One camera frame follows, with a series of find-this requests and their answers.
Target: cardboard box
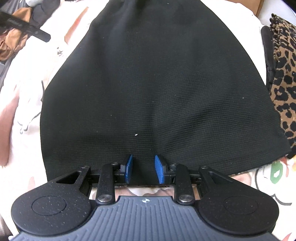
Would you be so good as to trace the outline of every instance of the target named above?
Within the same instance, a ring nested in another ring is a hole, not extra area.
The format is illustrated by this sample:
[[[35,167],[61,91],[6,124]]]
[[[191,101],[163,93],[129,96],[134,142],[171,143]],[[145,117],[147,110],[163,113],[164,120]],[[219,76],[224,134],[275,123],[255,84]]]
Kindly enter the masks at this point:
[[[264,0],[228,0],[230,2],[241,3],[250,9],[254,15],[258,16],[262,8]]]

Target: leopard print fabric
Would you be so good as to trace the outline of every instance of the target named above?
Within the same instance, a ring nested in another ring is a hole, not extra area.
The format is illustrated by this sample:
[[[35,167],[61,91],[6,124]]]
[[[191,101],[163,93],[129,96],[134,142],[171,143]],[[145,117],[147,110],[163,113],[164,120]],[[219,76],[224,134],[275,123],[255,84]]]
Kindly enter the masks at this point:
[[[281,127],[296,154],[296,27],[272,14],[275,77],[270,97],[281,116]]]

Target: black skirt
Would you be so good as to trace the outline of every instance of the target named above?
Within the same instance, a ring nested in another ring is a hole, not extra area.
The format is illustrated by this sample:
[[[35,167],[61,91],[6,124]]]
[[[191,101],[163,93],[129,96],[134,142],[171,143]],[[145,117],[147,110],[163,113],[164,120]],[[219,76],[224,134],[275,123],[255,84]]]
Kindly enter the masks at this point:
[[[252,60],[199,0],[110,0],[45,90],[40,128],[49,180],[131,153],[132,184],[153,185],[155,154],[235,174],[290,151]]]

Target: silver bolt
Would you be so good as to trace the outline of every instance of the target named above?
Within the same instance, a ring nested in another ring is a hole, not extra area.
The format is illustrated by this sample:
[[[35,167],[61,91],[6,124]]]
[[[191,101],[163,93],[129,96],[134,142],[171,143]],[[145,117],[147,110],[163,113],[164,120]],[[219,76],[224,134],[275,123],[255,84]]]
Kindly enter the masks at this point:
[[[100,202],[109,202],[111,201],[111,199],[112,199],[112,196],[109,194],[102,194],[98,197],[98,201]]]
[[[183,194],[183,195],[179,196],[179,200],[182,203],[188,203],[188,202],[191,202],[193,200],[193,197],[191,195],[188,195],[188,194]]]

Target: gray plastic base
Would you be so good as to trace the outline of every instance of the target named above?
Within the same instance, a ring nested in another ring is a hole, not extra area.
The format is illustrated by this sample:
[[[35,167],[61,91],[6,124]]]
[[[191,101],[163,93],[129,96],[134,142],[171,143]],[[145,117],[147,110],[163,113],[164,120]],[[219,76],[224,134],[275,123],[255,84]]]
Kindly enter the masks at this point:
[[[99,206],[85,225],[68,234],[36,237],[22,232],[13,239],[38,240],[278,241],[270,233],[257,237],[233,237],[220,233],[205,224],[193,207],[176,204],[169,196],[121,196],[113,205]]]

